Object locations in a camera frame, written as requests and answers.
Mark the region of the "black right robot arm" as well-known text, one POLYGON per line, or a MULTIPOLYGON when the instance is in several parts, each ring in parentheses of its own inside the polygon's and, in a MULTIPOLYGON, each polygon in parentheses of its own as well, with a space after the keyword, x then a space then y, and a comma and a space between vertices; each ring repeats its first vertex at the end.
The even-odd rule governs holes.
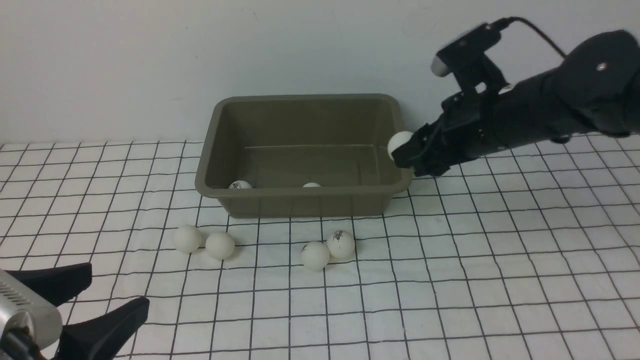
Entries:
POLYGON ((486 50, 499 36, 467 34, 442 48, 432 72, 453 75, 460 91, 434 123, 407 140, 391 137, 394 164, 438 177, 452 166, 542 141, 567 143, 598 132, 614 139, 639 132, 639 44, 626 30, 586 39, 560 66, 514 85, 486 50))

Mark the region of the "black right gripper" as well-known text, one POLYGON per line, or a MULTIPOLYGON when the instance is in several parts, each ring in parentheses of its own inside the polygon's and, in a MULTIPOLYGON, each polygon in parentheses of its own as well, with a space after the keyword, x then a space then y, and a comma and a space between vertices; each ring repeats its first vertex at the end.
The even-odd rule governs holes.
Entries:
POLYGON ((450 100, 437 121, 393 151, 396 167, 441 177, 452 166, 566 135, 566 107, 551 75, 537 75, 478 101, 450 100))

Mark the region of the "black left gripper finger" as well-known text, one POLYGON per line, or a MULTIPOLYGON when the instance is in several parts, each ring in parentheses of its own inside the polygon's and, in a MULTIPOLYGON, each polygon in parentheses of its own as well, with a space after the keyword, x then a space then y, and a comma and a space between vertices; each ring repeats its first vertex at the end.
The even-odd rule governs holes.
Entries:
POLYGON ((102 316, 65 325, 56 360, 113 360, 125 343, 146 322, 150 300, 134 300, 102 316))
POLYGON ((7 271, 10 276, 54 306, 61 306, 84 292, 92 284, 92 272, 91 263, 7 271))

